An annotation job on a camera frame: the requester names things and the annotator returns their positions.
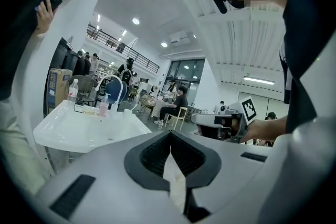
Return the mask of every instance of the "smartphone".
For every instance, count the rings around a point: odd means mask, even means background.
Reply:
[[[50,0],[50,3],[51,3],[51,9],[52,11],[54,11],[62,3],[62,0]]]

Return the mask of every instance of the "black t-shirt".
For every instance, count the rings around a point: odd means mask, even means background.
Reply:
[[[89,71],[90,71],[90,68],[91,68],[91,63],[88,59],[84,59],[84,72],[83,72],[83,75],[87,75],[89,74]]]
[[[8,0],[11,4],[3,17],[8,19],[2,45],[3,61],[0,61],[0,100],[11,94],[14,75],[26,45],[37,27],[35,7],[45,0]]]
[[[75,69],[73,71],[73,75],[84,75],[84,67],[85,67],[85,60],[83,58],[78,58]]]
[[[181,94],[178,97],[176,97],[174,105],[176,105],[175,110],[177,112],[179,112],[180,108],[186,108],[186,107],[188,107],[188,100],[187,100],[187,98],[185,97],[184,94]],[[181,111],[181,115],[180,116],[183,117],[184,113],[185,113],[185,111]]]
[[[315,109],[300,82],[301,76],[323,50],[332,32],[315,0],[287,0],[284,11],[286,62],[293,75],[286,131],[316,117]]]

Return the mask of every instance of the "ceiling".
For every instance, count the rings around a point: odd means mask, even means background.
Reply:
[[[227,5],[227,9],[227,14],[221,14],[212,0],[99,0],[95,11],[115,20],[162,55],[177,48],[163,48],[160,43],[169,42],[173,33],[186,31],[191,43],[182,45],[183,49],[201,48],[219,84],[282,93],[279,49],[285,33],[283,9],[275,4],[241,10]],[[140,25],[132,23],[133,17],[139,18]],[[247,82],[244,76],[272,80],[275,85]]]

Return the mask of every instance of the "blue chair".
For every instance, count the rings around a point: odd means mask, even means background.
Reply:
[[[120,104],[122,101],[124,101],[127,98],[128,89],[129,87],[123,81],[122,82],[122,92],[121,92],[120,100],[118,104]],[[120,82],[118,80],[112,80],[111,82],[109,82],[106,85],[106,93],[110,94],[109,99],[108,99],[110,105],[114,104],[117,101],[119,93],[120,93]]]

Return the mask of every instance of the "white table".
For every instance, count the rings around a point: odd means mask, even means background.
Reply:
[[[64,100],[33,130],[35,142],[68,152],[87,153],[92,149],[151,131],[134,115],[115,112],[111,116],[75,112]]]
[[[160,117],[161,108],[166,106],[168,103],[158,99],[155,99],[155,103],[156,105],[153,109],[152,117]]]

